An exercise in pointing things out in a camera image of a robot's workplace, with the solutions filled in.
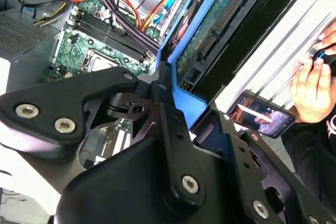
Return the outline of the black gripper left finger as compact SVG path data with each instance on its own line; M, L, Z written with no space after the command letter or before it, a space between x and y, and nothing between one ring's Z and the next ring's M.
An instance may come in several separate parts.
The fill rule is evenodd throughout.
M126 68L112 67L2 95L1 145L18 152L61 192L85 172L79 163L84 139L118 119L132 122L129 148L155 142L167 205L200 208L205 186L185 117L174 103L172 67L166 62L150 83Z

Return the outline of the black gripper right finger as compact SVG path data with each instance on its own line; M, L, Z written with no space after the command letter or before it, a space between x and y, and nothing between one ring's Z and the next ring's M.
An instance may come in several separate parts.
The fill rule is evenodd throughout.
M224 184L236 223L335 223L281 159L253 130L236 131L229 116L209 105L213 128L224 143Z

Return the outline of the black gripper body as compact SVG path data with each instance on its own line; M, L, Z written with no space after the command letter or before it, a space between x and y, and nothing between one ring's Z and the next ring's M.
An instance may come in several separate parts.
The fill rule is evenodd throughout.
M61 195L54 223L262 223L242 206L222 157L195 148L205 183L204 205L190 213L163 198L156 145L146 140L75 177Z

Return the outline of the person's bare hand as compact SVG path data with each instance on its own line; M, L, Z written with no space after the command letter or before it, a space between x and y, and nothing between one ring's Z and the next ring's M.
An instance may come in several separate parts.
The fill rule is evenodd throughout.
M297 123L318 123L325 119L335 106L335 77L326 56L335 54L335 23L326 28L315 44L324 51L323 57L309 58L300 66L290 84L290 95L294 104L291 113Z

